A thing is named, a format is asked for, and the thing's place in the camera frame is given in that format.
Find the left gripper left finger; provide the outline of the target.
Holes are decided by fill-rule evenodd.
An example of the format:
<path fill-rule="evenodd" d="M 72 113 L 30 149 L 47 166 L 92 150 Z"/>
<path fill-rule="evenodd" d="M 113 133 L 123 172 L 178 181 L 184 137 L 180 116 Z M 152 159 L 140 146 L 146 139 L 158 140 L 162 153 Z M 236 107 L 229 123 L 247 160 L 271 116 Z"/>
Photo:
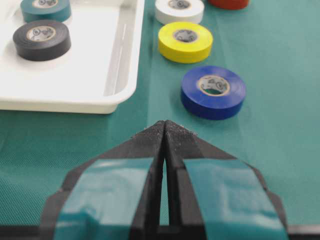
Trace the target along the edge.
<path fill-rule="evenodd" d="M 165 123 L 72 169 L 45 204 L 42 240 L 154 240 L 160 221 Z"/>

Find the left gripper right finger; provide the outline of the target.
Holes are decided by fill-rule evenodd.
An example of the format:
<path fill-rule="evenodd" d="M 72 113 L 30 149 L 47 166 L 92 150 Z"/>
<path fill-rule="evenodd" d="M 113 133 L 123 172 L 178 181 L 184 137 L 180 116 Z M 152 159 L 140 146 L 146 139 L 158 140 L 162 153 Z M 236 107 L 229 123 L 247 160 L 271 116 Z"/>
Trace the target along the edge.
<path fill-rule="evenodd" d="M 286 240 L 280 198 L 251 165 L 167 120 L 169 223 L 184 240 Z"/>

